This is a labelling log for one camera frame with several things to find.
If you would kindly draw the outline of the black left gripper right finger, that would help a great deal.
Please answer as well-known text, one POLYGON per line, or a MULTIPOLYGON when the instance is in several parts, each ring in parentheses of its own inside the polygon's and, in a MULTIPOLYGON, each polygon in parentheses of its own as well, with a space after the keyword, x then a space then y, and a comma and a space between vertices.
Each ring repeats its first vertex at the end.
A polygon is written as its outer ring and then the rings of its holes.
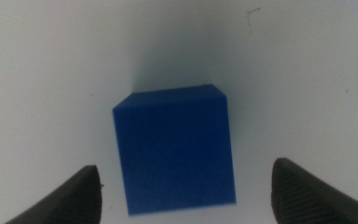
POLYGON ((271 206, 277 223, 355 223, 358 201, 287 158, 272 169, 271 206))

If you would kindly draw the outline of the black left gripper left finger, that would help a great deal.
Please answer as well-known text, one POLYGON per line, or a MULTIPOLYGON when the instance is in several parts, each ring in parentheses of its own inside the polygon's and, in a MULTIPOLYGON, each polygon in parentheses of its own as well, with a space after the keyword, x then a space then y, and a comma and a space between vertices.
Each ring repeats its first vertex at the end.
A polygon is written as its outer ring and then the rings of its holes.
POLYGON ((99 223, 101 181, 95 165, 84 166, 61 186, 9 223, 99 223))

